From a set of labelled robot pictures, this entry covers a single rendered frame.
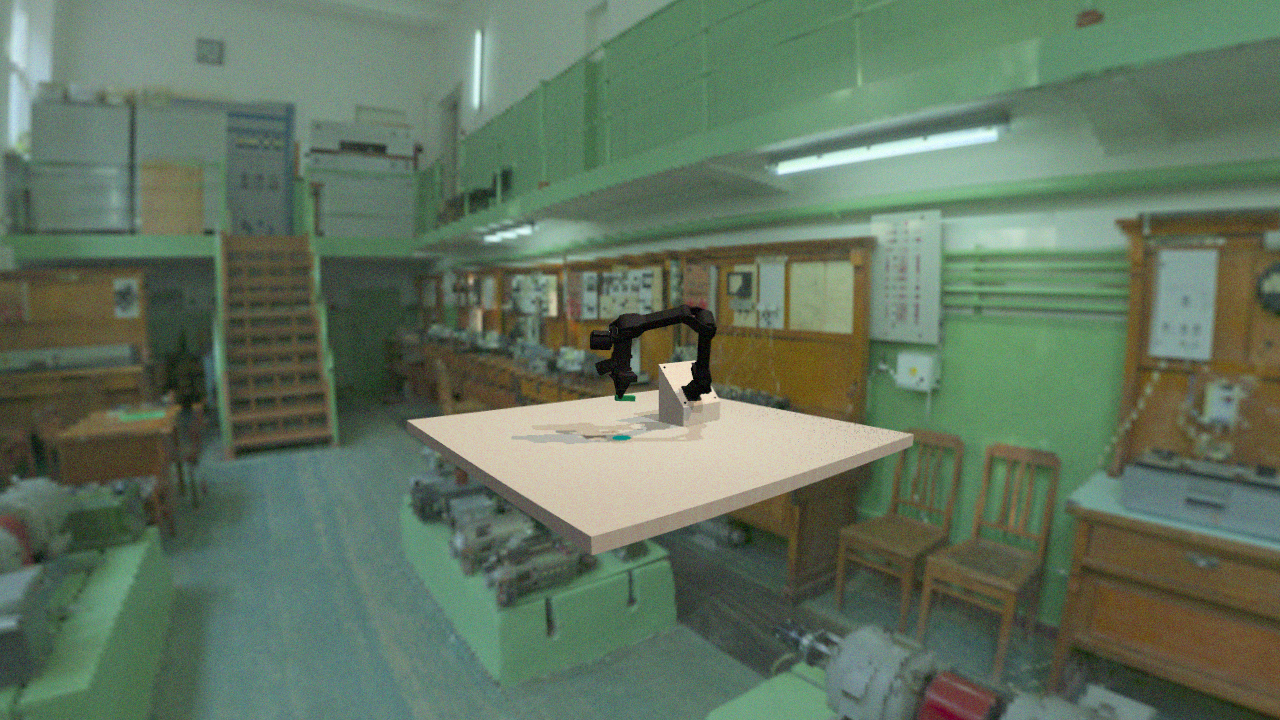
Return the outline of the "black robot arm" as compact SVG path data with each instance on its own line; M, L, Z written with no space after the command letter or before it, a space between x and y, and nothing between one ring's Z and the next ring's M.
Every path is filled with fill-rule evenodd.
M645 331L675 325L678 323L687 324L692 328L692 331L699 333L698 361L692 363L691 366L692 380L689 386L681 386L681 388L689 401L701 401L701 395L709 395L712 392L712 377L709 368L710 340L716 337L717 325L714 315L710 310L682 304L678 307L649 313L645 315L640 315L637 313L622 314L609 324L609 331L591 332L590 348L611 350L612 345L614 345L614 351L630 352L632 340L637 338ZM595 363L595 366L599 375L604 375L608 372L618 372L617 360L613 357L613 354L611 355L611 359Z

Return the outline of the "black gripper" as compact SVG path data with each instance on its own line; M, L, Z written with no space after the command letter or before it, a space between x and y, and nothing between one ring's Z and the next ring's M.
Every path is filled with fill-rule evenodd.
M611 372L611 378L614 380L614 389L618 398L622 398L625 391L628 388L630 383L637 382L637 375L632 372L630 366L631 357L634 355L630 352L620 352L613 350L613 357L617 360L618 372ZM611 355L612 355L611 354Z

